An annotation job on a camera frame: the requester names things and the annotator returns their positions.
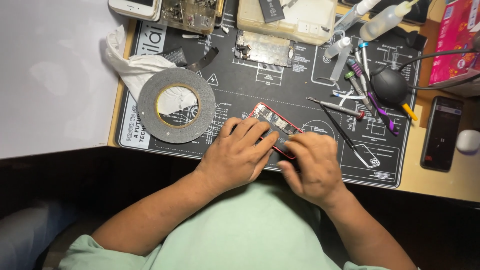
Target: green screwdriver cap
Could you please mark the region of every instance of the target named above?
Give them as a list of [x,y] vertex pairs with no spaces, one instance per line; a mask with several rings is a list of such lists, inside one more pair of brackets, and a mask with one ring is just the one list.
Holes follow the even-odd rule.
[[355,73],[353,71],[350,71],[349,73],[345,74],[345,79],[348,79],[350,78],[351,76],[353,76]]

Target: man's left hand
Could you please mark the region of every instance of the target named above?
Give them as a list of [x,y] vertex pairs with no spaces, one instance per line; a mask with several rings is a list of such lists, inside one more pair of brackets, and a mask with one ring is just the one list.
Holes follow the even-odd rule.
[[267,122],[255,118],[229,118],[194,173],[218,194],[253,182],[267,164],[279,136],[274,131],[255,145],[269,128]]

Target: white wall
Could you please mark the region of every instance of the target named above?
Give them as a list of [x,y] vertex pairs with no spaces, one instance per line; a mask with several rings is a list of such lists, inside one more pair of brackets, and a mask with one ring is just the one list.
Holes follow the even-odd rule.
[[117,75],[105,36],[128,20],[107,0],[4,0],[0,159],[107,142]]

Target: forearm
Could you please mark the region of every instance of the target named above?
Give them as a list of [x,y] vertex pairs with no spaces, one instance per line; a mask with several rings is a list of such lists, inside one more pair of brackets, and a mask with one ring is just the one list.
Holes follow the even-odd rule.
[[398,242],[349,191],[345,191],[337,204],[324,210],[356,264],[392,270],[416,269]]
[[220,193],[208,186],[204,177],[190,173],[127,207],[100,226],[92,237],[105,249],[145,255]]

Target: red smartphone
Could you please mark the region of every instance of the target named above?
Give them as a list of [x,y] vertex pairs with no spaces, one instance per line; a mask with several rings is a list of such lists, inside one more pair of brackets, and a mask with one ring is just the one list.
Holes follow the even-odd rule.
[[288,140],[288,135],[294,135],[298,133],[303,133],[302,130],[297,128],[294,124],[290,123],[287,119],[283,118],[276,111],[272,110],[270,107],[265,105],[265,103],[258,103],[257,106],[253,109],[252,113],[248,116],[249,118],[256,118],[261,122],[268,122],[270,124],[270,129],[262,134],[260,137],[263,139],[267,137],[273,131],[278,131],[280,136],[278,140],[273,145],[278,152],[284,154],[289,159],[294,159],[295,156],[288,151],[288,148],[284,145],[285,141]]

